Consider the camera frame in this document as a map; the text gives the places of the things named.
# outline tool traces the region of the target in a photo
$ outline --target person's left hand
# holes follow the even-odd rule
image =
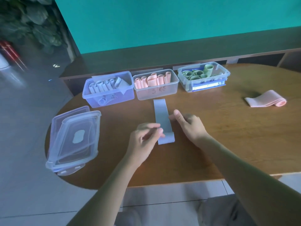
[[[157,123],[144,123],[131,133],[124,157],[137,168],[147,159],[158,139],[165,137],[163,129],[159,127]]]

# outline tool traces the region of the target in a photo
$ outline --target teal wall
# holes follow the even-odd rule
[[[56,0],[56,3],[82,54],[301,26],[301,0]]]

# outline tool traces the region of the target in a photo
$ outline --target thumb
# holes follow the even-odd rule
[[[158,139],[161,137],[163,133],[163,129],[162,128],[158,128],[152,135],[151,137],[146,141],[146,144],[152,145],[154,146],[155,143],[158,141]]]
[[[187,123],[187,121],[185,121],[184,117],[182,116],[182,114],[180,113],[179,110],[176,109],[176,110],[173,112],[173,114],[175,115],[175,118],[176,118],[176,120],[179,122],[179,124],[181,125],[181,127],[183,127],[184,124]]]

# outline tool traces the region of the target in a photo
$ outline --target white sticker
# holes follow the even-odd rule
[[[73,137],[73,143],[80,143],[84,139],[85,130],[78,130]]]

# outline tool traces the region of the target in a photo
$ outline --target pants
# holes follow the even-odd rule
[[[235,194],[209,198],[202,208],[206,226],[256,226]]]

